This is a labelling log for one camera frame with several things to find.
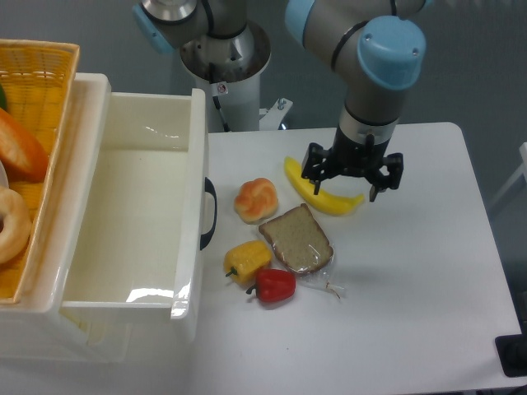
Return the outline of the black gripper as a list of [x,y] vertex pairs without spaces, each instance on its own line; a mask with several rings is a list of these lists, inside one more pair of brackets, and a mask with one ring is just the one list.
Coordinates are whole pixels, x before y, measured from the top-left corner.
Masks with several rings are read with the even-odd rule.
[[374,202],[379,193],[399,188],[403,175],[403,154],[385,156],[389,140],[376,143],[375,135],[368,132],[363,142],[355,142],[337,128],[333,145],[324,149],[311,142],[301,165],[301,177],[314,186],[318,195],[326,179],[338,175],[367,178],[371,184],[369,201]]

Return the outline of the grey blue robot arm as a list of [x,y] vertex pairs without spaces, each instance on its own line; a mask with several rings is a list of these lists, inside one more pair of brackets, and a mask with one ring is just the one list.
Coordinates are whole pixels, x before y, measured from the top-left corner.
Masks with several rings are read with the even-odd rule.
[[[408,90],[419,78],[426,39],[411,16],[424,1],[290,1],[291,36],[347,85],[330,148],[311,143],[301,167],[312,193],[336,176],[366,179],[375,198],[400,185],[403,156],[386,149]],[[177,51],[208,97],[216,131],[258,122],[259,77],[268,66],[267,34],[244,1],[140,1],[139,30],[159,53]]]

